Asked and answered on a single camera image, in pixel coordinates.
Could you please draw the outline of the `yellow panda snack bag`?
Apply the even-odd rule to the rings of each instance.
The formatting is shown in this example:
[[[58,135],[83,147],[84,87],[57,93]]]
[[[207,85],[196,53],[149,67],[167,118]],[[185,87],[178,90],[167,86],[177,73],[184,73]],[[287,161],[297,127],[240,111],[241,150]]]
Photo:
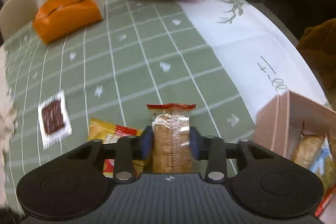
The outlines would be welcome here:
[[[153,148],[153,128],[147,126],[143,131],[108,123],[96,118],[91,118],[89,123],[89,141],[100,140],[103,143],[104,165],[102,172],[105,177],[114,176],[114,159],[117,151],[117,142],[122,139],[129,139],[133,151],[133,170],[135,178],[145,172],[151,160]]]

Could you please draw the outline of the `brown cracker packet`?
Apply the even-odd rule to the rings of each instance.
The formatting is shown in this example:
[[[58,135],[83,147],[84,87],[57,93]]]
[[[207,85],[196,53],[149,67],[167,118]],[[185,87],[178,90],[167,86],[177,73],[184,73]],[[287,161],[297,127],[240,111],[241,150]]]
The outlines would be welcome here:
[[[190,152],[190,113],[196,104],[148,104],[152,115],[154,143],[153,173],[190,173],[193,170]]]

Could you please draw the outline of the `bread packet clear wrap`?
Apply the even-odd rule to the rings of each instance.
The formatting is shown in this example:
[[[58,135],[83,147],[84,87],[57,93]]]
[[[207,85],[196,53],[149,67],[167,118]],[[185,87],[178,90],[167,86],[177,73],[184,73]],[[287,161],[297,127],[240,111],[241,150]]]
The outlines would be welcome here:
[[[305,132],[305,122],[302,121],[298,145],[292,153],[292,162],[309,169],[319,150],[322,147],[325,137],[315,133]]]

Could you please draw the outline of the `blue white snack bag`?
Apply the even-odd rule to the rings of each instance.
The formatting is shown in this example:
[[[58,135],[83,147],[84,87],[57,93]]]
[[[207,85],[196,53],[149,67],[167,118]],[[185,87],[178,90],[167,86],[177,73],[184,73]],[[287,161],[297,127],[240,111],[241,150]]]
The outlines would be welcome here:
[[[327,135],[325,135],[321,148],[310,165],[309,170],[322,181],[324,188],[323,195],[325,196],[335,184],[335,162]]]

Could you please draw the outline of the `red green snack packet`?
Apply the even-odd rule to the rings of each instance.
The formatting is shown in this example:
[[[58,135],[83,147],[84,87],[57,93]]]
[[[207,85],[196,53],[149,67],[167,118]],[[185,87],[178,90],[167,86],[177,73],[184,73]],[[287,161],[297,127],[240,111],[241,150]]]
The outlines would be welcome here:
[[[315,214],[314,214],[315,217],[318,218],[323,213],[323,211],[326,209],[328,204],[331,202],[331,199],[335,195],[335,188],[336,188],[336,186],[332,187],[331,189],[329,189],[327,191],[326,195],[324,196],[324,198],[320,202],[317,210],[315,211]]]

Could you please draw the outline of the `pink cardboard box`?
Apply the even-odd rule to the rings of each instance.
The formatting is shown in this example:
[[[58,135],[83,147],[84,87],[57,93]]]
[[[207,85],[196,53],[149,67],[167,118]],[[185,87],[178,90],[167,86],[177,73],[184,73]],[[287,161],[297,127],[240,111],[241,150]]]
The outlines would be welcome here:
[[[293,91],[274,96],[256,115],[253,141],[291,160],[302,121],[305,132],[335,139],[335,111]]]

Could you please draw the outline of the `dark chocolate wafer packet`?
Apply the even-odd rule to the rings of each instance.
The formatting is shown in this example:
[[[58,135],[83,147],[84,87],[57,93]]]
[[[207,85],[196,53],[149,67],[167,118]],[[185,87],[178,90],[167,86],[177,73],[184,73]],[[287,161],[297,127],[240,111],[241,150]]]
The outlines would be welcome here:
[[[64,90],[38,105],[38,121],[43,149],[48,149],[72,134]]]

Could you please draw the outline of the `green grid tablecloth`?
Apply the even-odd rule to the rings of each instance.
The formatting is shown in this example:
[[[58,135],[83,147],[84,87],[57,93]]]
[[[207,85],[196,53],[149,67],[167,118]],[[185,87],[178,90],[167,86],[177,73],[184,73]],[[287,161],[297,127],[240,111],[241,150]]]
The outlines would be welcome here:
[[[237,141],[256,113],[291,90],[326,96],[293,43],[245,0],[102,0],[105,19],[45,45],[25,26],[3,45],[17,108],[5,157],[7,204],[34,168],[88,140],[91,118],[143,129],[148,104],[196,104],[191,124]],[[38,105],[64,90],[72,134],[43,149]]]

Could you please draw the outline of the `orange tissue pack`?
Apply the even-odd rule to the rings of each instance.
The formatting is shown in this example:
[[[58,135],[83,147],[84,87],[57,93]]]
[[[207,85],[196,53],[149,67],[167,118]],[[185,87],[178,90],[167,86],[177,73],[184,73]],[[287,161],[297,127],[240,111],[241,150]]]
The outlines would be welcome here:
[[[102,0],[37,0],[32,26],[45,44],[104,19]]]

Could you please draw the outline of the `brown plush toy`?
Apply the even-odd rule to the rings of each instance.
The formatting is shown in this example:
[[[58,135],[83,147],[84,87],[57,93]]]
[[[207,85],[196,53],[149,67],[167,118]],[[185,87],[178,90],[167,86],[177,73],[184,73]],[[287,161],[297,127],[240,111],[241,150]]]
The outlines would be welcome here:
[[[317,77],[335,109],[335,19],[308,27],[296,48]]]

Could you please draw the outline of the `beige chair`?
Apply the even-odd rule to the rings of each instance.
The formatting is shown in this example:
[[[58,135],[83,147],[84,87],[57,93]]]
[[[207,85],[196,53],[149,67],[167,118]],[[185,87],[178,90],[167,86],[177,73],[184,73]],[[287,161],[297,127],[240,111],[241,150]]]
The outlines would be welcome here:
[[[38,12],[36,0],[8,0],[1,8],[1,35],[4,41],[30,23]]]

